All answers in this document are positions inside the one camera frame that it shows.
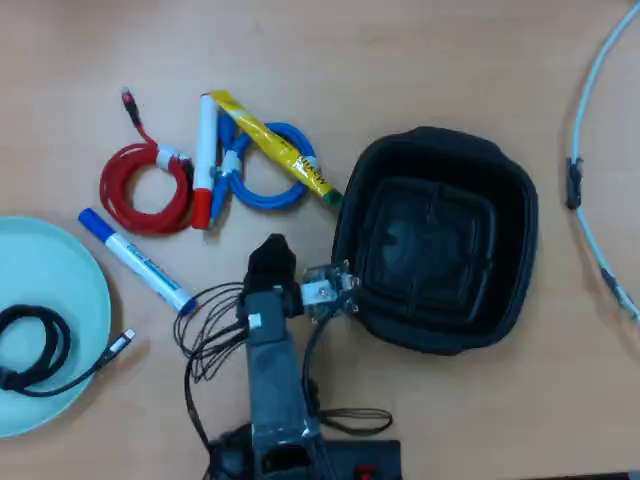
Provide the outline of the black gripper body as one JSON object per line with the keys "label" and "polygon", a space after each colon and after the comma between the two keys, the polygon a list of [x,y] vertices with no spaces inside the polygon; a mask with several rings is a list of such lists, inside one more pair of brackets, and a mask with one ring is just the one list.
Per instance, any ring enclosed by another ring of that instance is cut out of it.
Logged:
{"label": "black gripper body", "polygon": [[247,273],[241,304],[252,348],[290,341],[287,320],[303,313],[300,285],[282,275]]}

